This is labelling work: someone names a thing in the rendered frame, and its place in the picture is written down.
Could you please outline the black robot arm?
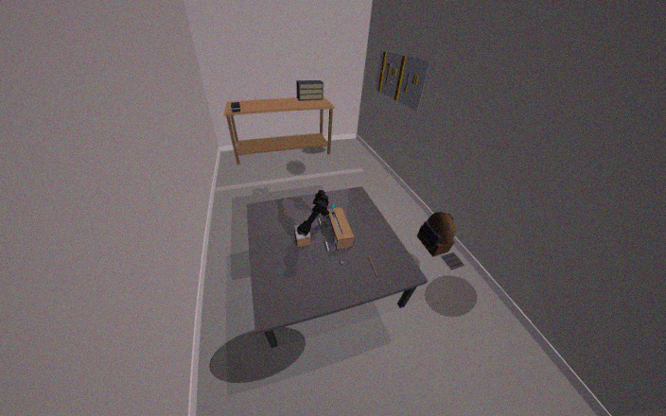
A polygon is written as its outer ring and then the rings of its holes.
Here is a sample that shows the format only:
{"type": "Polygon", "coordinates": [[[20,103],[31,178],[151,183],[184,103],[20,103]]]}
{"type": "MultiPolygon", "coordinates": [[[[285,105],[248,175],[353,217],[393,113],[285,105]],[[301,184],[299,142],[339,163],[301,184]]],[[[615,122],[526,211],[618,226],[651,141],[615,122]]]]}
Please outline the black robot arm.
{"type": "Polygon", "coordinates": [[[301,225],[299,225],[299,227],[297,228],[298,234],[307,236],[307,234],[310,231],[312,222],[317,217],[317,215],[319,215],[321,212],[324,211],[324,209],[327,208],[328,203],[329,203],[328,196],[325,195],[324,190],[319,190],[319,192],[315,195],[315,199],[313,201],[313,204],[315,204],[315,206],[312,209],[313,213],[310,215],[307,221],[304,221],[301,225]]]}

